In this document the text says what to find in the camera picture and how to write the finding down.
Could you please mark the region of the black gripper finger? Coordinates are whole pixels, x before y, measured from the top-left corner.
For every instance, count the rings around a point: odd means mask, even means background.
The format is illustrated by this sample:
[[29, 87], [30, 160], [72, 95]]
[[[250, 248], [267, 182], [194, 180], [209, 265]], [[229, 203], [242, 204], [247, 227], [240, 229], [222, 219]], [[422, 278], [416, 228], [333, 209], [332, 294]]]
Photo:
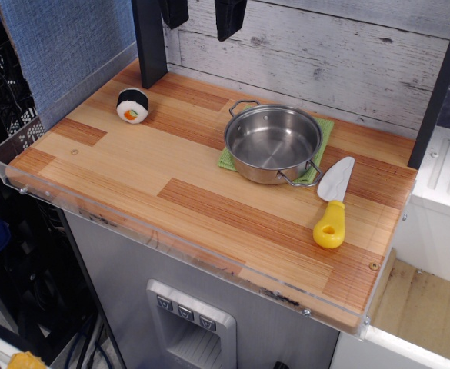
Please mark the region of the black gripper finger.
[[215, 0], [217, 38], [220, 42], [242, 28], [246, 6], [246, 0]]
[[160, 9], [165, 24], [175, 29], [189, 19], [187, 0], [161, 0]]

